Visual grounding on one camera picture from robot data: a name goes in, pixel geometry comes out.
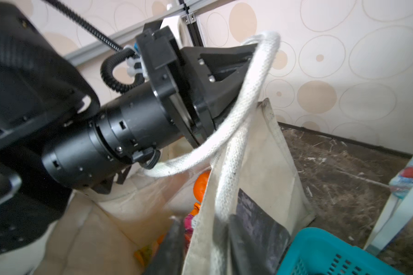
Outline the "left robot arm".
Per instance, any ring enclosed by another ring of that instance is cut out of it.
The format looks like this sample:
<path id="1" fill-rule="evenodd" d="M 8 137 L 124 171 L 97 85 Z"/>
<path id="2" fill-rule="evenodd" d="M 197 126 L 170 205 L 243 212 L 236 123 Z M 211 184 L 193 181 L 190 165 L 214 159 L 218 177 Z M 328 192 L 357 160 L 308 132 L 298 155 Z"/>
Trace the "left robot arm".
<path id="1" fill-rule="evenodd" d="M 256 43 L 180 48 L 153 25 L 121 47 L 60 1 L 51 5 L 114 50 L 101 105 L 80 72 L 12 3 L 0 2 L 0 275 L 28 275 L 75 190 L 109 194 L 133 164 L 150 170 L 186 138 L 197 148 L 226 119 Z"/>

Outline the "orange tangerine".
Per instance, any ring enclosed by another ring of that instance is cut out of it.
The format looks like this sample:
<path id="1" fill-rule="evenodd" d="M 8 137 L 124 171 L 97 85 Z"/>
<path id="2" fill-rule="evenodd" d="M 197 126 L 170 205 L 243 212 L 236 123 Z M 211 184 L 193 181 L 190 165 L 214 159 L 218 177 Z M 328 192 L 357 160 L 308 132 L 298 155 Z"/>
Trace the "orange tangerine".
<path id="1" fill-rule="evenodd" d="M 193 194 L 196 198 L 196 200 L 199 203 L 202 203 L 208 181 L 209 181 L 209 176 L 210 176 L 211 170 L 207 170 L 203 172 L 202 174 L 199 175 L 199 177 L 196 179 L 195 184 L 193 186 Z"/>

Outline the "left Foxs candy packet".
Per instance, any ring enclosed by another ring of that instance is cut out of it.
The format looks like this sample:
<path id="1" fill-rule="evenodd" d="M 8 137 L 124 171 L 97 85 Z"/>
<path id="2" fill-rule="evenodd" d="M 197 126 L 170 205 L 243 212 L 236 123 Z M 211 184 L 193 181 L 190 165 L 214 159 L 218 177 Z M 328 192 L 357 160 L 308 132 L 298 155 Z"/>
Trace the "left Foxs candy packet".
<path id="1" fill-rule="evenodd" d="M 413 188 L 413 157 L 389 182 L 390 190 L 396 197 L 403 199 Z"/>

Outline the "pink orange snack packet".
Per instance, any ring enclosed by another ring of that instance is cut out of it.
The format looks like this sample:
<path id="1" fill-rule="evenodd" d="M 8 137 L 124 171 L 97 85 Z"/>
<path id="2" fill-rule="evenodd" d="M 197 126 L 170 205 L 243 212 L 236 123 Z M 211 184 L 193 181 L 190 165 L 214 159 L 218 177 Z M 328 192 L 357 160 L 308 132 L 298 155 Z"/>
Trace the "pink orange snack packet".
<path id="1" fill-rule="evenodd" d="M 185 238 L 186 249 L 188 249 L 190 245 L 193 232 L 197 224 L 197 215 L 200 212 L 200 207 L 201 205 L 196 202 L 193 205 L 193 210 L 184 219 L 184 228 L 185 228 L 184 238 Z"/>

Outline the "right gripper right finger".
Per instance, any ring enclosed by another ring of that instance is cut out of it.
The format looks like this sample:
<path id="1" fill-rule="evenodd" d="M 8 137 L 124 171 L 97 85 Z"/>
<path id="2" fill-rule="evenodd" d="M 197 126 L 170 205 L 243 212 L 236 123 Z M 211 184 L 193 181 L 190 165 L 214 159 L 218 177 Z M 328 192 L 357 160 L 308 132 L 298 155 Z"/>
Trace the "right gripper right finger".
<path id="1" fill-rule="evenodd" d="M 229 218 L 233 275 L 275 275 L 290 245 L 288 230 L 272 218 Z"/>

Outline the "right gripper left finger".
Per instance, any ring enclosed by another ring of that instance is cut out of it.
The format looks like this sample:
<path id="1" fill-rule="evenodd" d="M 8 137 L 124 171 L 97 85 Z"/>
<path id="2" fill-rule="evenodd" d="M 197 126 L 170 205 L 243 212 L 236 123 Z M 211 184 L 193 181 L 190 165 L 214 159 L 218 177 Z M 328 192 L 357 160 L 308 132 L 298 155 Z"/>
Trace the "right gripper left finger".
<path id="1" fill-rule="evenodd" d="M 184 220 L 176 216 L 172 216 L 171 220 L 172 226 L 143 275 L 182 274 L 185 253 Z"/>

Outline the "white wooden shelf rack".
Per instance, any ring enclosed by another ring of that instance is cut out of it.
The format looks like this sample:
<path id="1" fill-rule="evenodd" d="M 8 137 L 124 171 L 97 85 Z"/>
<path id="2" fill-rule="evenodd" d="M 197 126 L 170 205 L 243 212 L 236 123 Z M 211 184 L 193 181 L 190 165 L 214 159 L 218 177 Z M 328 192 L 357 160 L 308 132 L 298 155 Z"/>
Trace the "white wooden shelf rack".
<path id="1" fill-rule="evenodd" d="M 390 195 L 364 250 L 377 256 L 412 219 L 413 187 L 403 199 Z"/>

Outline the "teal plastic basket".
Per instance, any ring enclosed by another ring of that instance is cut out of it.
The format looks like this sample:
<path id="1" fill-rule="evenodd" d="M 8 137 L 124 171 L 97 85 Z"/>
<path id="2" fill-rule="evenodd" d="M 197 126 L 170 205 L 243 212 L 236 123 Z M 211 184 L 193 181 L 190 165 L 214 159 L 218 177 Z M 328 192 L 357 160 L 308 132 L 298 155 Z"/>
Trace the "teal plastic basket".
<path id="1" fill-rule="evenodd" d="M 277 274 L 399 275 L 401 272 L 327 231 L 305 228 L 294 238 Z"/>

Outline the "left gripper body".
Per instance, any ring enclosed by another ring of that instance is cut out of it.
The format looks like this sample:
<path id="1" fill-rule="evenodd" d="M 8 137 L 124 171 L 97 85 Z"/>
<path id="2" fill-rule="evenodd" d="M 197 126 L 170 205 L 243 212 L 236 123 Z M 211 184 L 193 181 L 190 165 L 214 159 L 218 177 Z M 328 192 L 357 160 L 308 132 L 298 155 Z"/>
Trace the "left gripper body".
<path id="1" fill-rule="evenodd" d="M 169 27 L 146 30 L 136 42 L 155 97 L 139 143 L 161 149 L 185 137 L 198 147 L 236 101 L 257 46 L 179 48 Z"/>

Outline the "white canvas grocery bag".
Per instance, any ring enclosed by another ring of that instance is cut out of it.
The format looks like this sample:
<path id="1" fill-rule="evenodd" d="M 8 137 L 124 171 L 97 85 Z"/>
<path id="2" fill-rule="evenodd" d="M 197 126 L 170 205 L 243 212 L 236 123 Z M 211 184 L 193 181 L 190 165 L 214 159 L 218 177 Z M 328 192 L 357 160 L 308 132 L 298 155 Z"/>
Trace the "white canvas grocery bag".
<path id="1" fill-rule="evenodd" d="M 199 203 L 193 186 L 211 170 L 197 224 L 185 248 L 182 275 L 229 275 L 229 218 L 272 218 L 293 238 L 314 213 L 270 102 L 258 102 L 280 36 L 255 44 L 236 106 L 199 148 L 139 169 L 108 196 L 74 194 L 65 215 L 45 235 L 38 275 L 140 275 L 155 257 L 172 216 L 183 220 Z"/>

